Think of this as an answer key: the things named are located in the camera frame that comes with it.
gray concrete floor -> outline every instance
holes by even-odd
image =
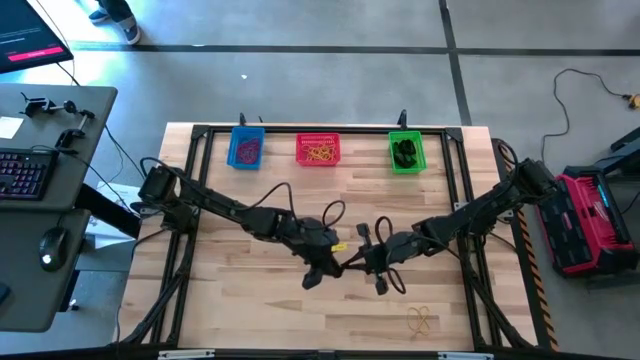
[[[120,43],[114,26],[86,19],[89,0],[40,0],[73,46]],[[130,0],[143,44],[446,46],[438,0]],[[458,47],[638,49],[640,3],[628,0],[449,0]],[[112,131],[133,158],[157,154],[168,121],[235,121],[240,111],[272,122],[392,123],[402,108],[412,124],[461,123],[448,55],[74,51],[83,85],[119,90]],[[564,128],[552,97],[566,67],[600,73],[619,92],[640,89],[638,57],[460,56],[474,125],[486,125],[521,158],[540,157],[540,136]],[[71,63],[63,64],[71,70]],[[68,84],[57,66],[0,75],[2,82]],[[640,113],[607,95],[593,79],[566,74],[559,95],[571,132],[551,139],[554,173],[592,163],[637,125]],[[103,139],[93,165],[108,177],[115,149]],[[87,181],[96,184],[89,174]],[[128,166],[118,181],[138,185]],[[633,187],[616,189],[627,204]],[[627,214],[637,218],[638,209]],[[640,358],[640,287],[588,292],[557,276],[530,218],[532,235],[564,351]],[[640,234],[640,229],[633,229]],[[111,340],[128,266],[127,246],[92,252],[75,297],[84,306],[61,314],[43,334],[0,333],[0,354],[99,346]]]

white paper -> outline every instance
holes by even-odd
[[[140,198],[138,197],[138,191],[140,191],[140,188],[114,183],[109,183],[109,185],[120,195],[120,197],[122,197],[122,200],[124,200],[127,205],[131,206],[131,203],[140,201]],[[109,187],[105,186],[102,181],[98,183],[98,192],[107,199],[122,206],[120,199],[118,199],[116,194],[114,194]],[[89,219],[89,225],[87,225],[86,232],[95,236],[96,249],[135,240],[93,216]]]
[[[13,139],[22,125],[22,118],[0,117],[0,138]]]

computer mouse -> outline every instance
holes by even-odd
[[[57,226],[47,230],[40,240],[40,266],[45,271],[56,271],[67,260],[67,230]]]

sneaker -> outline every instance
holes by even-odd
[[[124,36],[127,38],[127,44],[135,45],[140,41],[140,28],[138,25],[133,25],[129,29],[125,29]]]
[[[92,23],[97,24],[109,19],[109,17],[109,14],[98,9],[89,15],[89,20],[91,20]]]

rubber band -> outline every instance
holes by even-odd
[[[302,151],[307,153],[307,160],[330,161],[335,158],[335,146],[333,144],[303,145]]]
[[[413,327],[411,325],[411,313],[415,312],[419,317],[418,326]],[[420,308],[410,307],[407,309],[407,326],[411,331],[413,331],[413,335],[429,335],[429,323],[427,322],[427,317],[429,316],[429,308],[426,306],[422,306]]]
[[[236,159],[243,164],[255,164],[260,152],[260,139],[240,139],[236,149]]]

